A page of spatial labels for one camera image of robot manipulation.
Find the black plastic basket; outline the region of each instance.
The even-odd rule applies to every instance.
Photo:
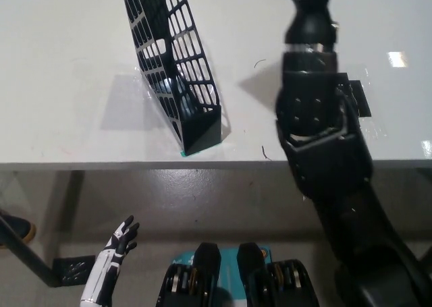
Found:
[[[191,155],[221,142],[221,105],[188,0],[124,0],[141,68]]]

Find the white table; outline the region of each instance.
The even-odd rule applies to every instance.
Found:
[[[222,144],[180,155],[137,70],[123,0],[0,0],[0,169],[285,164],[273,102],[292,2],[189,2],[222,97]],[[373,114],[361,125],[376,165],[432,167],[431,10],[331,0],[340,69],[361,78]]]

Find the concrete floor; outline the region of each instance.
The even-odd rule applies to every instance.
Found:
[[[172,258],[201,241],[269,244],[274,260],[305,264],[322,306],[340,306],[337,263],[287,169],[89,171],[65,197],[69,176],[1,173],[0,208],[36,223],[30,246],[46,261],[98,254],[118,224],[135,215],[138,247],[125,260],[115,307],[153,307]],[[423,254],[432,245],[432,185],[413,170],[377,171],[374,185],[398,231]],[[7,250],[0,251],[0,270],[0,306],[79,305],[83,287],[48,289]]]

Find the shoe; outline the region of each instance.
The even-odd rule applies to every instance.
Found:
[[[27,244],[29,241],[33,240],[34,236],[36,235],[36,226],[34,226],[34,224],[23,218],[11,215],[1,214],[1,216],[24,243]],[[6,246],[3,244],[3,239],[1,238],[0,234],[0,249],[2,248],[6,248]]]

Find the robotic hand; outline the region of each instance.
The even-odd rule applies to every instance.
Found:
[[[99,253],[82,293],[80,307],[111,307],[111,299],[120,266],[136,242],[130,243],[137,235],[139,223],[133,224],[130,216],[117,228],[107,245]]]

